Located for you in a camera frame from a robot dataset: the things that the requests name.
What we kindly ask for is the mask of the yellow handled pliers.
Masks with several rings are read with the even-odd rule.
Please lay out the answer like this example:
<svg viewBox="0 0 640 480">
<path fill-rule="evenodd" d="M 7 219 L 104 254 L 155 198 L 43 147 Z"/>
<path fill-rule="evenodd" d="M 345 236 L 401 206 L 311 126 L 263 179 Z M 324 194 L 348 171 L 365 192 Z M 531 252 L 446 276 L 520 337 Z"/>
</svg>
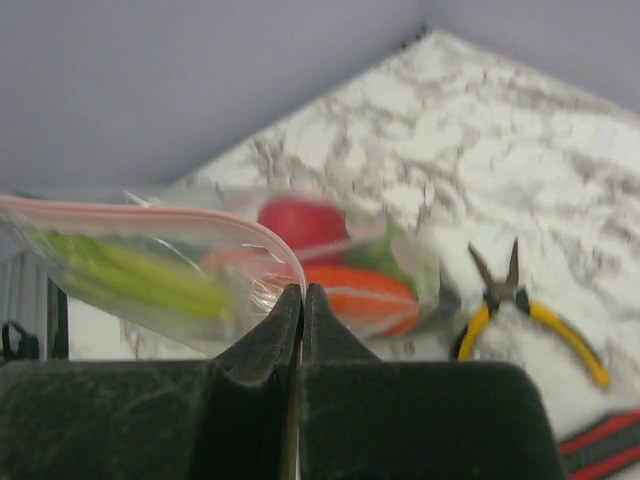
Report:
<svg viewBox="0 0 640 480">
<path fill-rule="evenodd" d="M 450 347 L 449 358 L 466 361 L 471 357 L 476 340 L 489 325 L 494 315 L 505 302 L 541 326 L 554 332 L 583 363 L 593 383 L 602 390 L 611 385 L 611 375 L 591 343 L 562 315 L 532 300 L 519 281 L 519 242 L 515 238 L 511 248 L 508 272 L 504 279 L 496 279 L 478 250 L 468 244 L 468 251 L 484 282 L 483 303 L 458 333 Z"/>
</svg>

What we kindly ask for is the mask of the clear zip top bag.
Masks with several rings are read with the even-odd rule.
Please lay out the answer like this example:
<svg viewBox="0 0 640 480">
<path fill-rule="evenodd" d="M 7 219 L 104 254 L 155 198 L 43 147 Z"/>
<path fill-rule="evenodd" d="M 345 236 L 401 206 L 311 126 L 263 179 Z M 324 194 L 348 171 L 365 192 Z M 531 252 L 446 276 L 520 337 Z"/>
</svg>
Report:
<svg viewBox="0 0 640 480">
<path fill-rule="evenodd" d="M 436 256 L 390 216 L 299 191 L 3 195 L 1 222 L 65 292 L 207 354 L 255 327 L 290 285 L 321 286 L 362 339 L 410 332 L 441 292 Z"/>
</svg>

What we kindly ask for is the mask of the green grape bunch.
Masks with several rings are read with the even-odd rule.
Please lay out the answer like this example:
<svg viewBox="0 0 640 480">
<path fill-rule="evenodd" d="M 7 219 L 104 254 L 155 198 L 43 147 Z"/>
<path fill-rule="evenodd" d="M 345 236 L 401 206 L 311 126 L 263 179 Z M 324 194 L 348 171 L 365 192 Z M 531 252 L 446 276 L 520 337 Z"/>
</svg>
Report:
<svg viewBox="0 0 640 480">
<path fill-rule="evenodd" d="M 388 223 L 385 234 L 348 250 L 347 266 L 386 274 L 403 283 L 418 299 L 437 292 L 439 273 L 424 246 L 407 230 Z"/>
</svg>

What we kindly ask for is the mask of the orange red chili pepper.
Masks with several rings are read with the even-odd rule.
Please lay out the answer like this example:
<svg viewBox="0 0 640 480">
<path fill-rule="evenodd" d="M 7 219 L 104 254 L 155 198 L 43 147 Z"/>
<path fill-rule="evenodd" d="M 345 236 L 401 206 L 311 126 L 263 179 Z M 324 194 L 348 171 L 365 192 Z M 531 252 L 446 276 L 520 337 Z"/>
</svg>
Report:
<svg viewBox="0 0 640 480">
<path fill-rule="evenodd" d="M 206 253 L 200 265 L 208 270 L 228 268 L 244 275 L 264 294 L 298 281 L 289 264 L 266 252 Z M 306 265 L 303 273 L 308 285 L 324 289 L 338 318 L 359 333 L 400 336 L 418 323 L 416 296 L 389 275 L 339 264 Z"/>
</svg>

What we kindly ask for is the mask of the red tomato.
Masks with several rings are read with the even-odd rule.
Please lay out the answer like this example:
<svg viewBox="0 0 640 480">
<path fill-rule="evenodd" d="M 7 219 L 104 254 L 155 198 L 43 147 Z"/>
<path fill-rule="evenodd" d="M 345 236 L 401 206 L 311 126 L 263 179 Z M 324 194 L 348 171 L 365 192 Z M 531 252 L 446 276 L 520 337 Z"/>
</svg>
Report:
<svg viewBox="0 0 640 480">
<path fill-rule="evenodd" d="M 348 238 L 344 215 L 339 208 L 299 197 L 270 200 L 259 211 L 257 222 L 298 253 Z"/>
</svg>

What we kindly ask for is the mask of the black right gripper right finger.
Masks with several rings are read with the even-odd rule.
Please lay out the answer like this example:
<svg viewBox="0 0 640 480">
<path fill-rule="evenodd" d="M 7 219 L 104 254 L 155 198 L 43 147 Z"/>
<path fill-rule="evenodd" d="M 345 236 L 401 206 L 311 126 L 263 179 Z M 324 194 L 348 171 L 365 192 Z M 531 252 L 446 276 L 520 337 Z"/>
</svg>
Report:
<svg viewBox="0 0 640 480">
<path fill-rule="evenodd" d="M 541 396 L 500 362 L 389 362 L 306 294 L 298 368 L 305 479 L 561 479 Z"/>
</svg>

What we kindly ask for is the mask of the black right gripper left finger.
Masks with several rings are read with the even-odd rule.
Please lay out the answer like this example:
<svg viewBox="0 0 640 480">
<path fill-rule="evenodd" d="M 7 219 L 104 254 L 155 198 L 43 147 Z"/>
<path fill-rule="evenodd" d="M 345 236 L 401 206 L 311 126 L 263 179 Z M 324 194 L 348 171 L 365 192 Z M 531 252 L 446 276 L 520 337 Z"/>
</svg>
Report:
<svg viewBox="0 0 640 480">
<path fill-rule="evenodd" d="M 212 359 L 1 370 L 5 479 L 292 479 L 301 292 Z"/>
</svg>

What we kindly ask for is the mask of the green celery stalk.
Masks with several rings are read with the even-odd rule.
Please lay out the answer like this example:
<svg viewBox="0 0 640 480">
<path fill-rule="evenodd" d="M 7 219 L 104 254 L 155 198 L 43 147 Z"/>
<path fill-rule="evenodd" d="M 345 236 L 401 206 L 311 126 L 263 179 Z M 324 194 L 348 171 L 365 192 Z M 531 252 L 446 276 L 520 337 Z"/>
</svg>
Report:
<svg viewBox="0 0 640 480">
<path fill-rule="evenodd" d="M 46 232 L 44 239 L 68 282 L 196 317 L 227 319 L 231 314 L 231 300 L 222 287 L 175 270 L 169 262 L 155 262 L 78 234 Z"/>
</svg>

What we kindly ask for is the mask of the red black utility knife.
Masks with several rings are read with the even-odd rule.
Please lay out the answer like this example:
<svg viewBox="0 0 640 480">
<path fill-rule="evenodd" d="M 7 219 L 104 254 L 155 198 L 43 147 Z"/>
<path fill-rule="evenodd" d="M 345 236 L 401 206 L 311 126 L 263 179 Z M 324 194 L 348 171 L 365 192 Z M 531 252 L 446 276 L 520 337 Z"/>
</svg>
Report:
<svg viewBox="0 0 640 480">
<path fill-rule="evenodd" d="M 559 443 L 570 479 L 607 479 L 639 462 L 639 408 L 604 414 Z"/>
</svg>

